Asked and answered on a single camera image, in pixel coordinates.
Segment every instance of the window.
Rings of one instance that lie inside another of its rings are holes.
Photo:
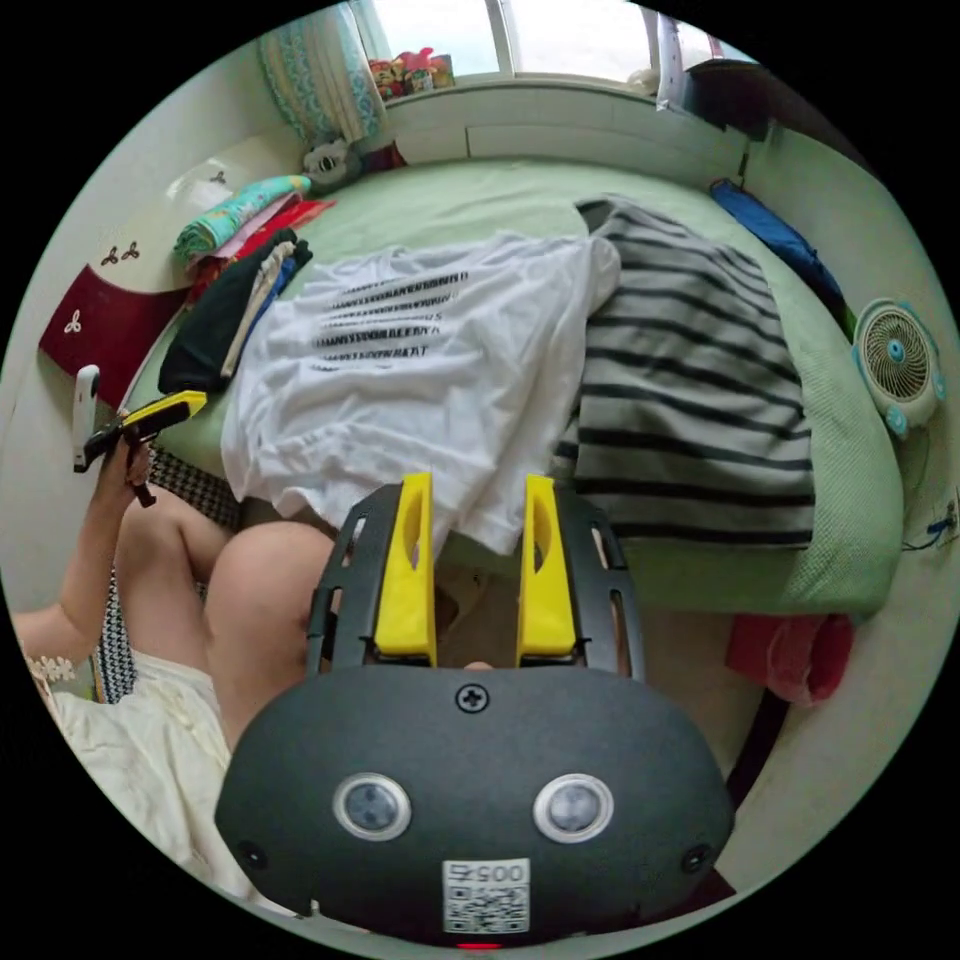
[[[349,3],[370,59],[430,47],[450,58],[458,85],[525,74],[619,85],[659,65],[658,14],[630,0]],[[723,55],[716,40],[690,24],[678,24],[678,39],[684,69]]]
[[[517,73],[626,83],[650,67],[643,10],[628,0],[501,0],[501,6]]]
[[[351,7],[371,59],[432,47],[450,57],[458,78],[500,71],[486,0],[360,0]]]
[[[684,70],[689,70],[705,60],[723,56],[720,44],[699,27],[678,20],[677,36],[680,40],[680,55],[683,58]]]

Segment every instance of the windowsill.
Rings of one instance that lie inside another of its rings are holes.
[[[616,80],[601,80],[596,77],[564,76],[561,74],[526,73],[518,74],[515,77],[502,77],[498,74],[465,77],[463,80],[458,80],[455,87],[446,87],[443,90],[424,90],[422,93],[407,94],[407,96],[398,97],[396,100],[388,100],[384,106],[387,110],[393,110],[405,103],[427,100],[431,97],[455,96],[458,93],[470,93],[476,90],[488,89],[506,90],[516,88],[529,90],[531,87],[606,93],[611,96],[622,97],[626,100],[640,100],[654,106],[657,102],[655,96],[645,96],[639,93],[634,87],[628,86],[626,83],[618,83]]]

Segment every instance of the white device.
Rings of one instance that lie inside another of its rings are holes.
[[[936,341],[913,308],[874,300],[857,321],[853,358],[891,433],[923,426],[947,395]]]
[[[90,439],[97,421],[97,390],[100,387],[100,368],[96,364],[82,367],[73,390],[73,470],[87,469],[84,444]]]

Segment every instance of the power outlet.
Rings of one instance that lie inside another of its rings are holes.
[[[942,550],[948,543],[954,540],[960,540],[960,487],[953,488],[953,498],[947,501],[947,507],[941,518],[952,521],[950,526],[943,531],[943,535],[937,541],[937,548]]]

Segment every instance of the woman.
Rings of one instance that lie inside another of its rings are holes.
[[[310,603],[333,543],[285,521],[232,536],[157,488],[144,509],[133,486],[147,481],[149,454],[140,447],[128,467],[129,453],[121,441],[101,468],[59,599],[14,614],[14,629],[64,738],[127,819],[199,879],[288,913],[249,883],[214,811],[244,727],[303,678]],[[97,648],[112,567],[134,688],[116,704],[52,692]]]

